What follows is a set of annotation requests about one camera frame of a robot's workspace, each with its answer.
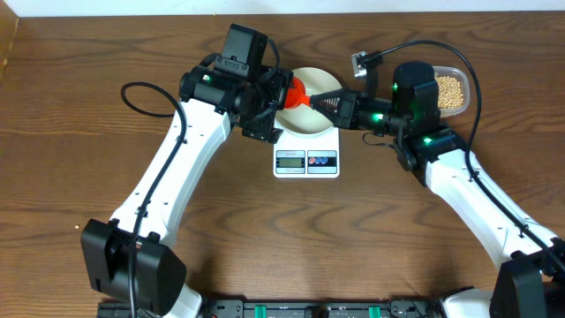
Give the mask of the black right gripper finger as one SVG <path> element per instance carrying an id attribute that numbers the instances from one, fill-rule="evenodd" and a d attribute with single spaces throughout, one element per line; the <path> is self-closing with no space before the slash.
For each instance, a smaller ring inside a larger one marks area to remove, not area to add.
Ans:
<path id="1" fill-rule="evenodd" d="M 344 95 L 344 89 L 336 89 L 310 97 L 311 106 L 337 106 Z"/>
<path id="2" fill-rule="evenodd" d="M 324 116 L 332 125 L 341 125 L 342 116 L 340 115 L 341 107 L 334 104 L 312 104 L 311 108 Z"/>

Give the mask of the red plastic measuring scoop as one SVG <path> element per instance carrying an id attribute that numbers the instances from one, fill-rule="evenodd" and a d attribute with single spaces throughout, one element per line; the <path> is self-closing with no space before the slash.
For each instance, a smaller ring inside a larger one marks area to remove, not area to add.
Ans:
<path id="1" fill-rule="evenodd" d="M 284 108 L 292 110 L 301 105 L 309 107 L 311 105 L 310 97 L 306 94 L 303 81 L 298 77 L 293 77 L 286 95 Z"/>

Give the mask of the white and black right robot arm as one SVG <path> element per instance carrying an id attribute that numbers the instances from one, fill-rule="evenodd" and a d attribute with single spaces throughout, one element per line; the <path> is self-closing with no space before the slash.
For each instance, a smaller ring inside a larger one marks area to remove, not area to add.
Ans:
<path id="1" fill-rule="evenodd" d="M 562 317 L 564 241 L 534 221 L 489 177 L 470 143 L 441 122 L 440 87 L 423 62 L 396 67 L 391 100 L 338 89 L 310 99 L 333 126 L 390 135 L 398 162 L 442 198 L 498 271 L 492 291 L 439 300 L 443 317 Z"/>

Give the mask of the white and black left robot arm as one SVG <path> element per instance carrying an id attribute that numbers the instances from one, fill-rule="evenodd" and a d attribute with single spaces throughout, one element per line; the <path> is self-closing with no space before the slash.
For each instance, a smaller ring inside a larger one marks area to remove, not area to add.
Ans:
<path id="1" fill-rule="evenodd" d="M 244 136 L 276 143 L 293 73 L 261 65 L 255 75 L 197 65 L 170 96 L 176 111 L 154 159 L 107 222 L 91 219 L 80 244 L 93 290 L 118 300 L 103 317 L 195 317 L 202 297 L 186 283 L 175 255 L 178 228 L 216 150 L 239 126 Z"/>

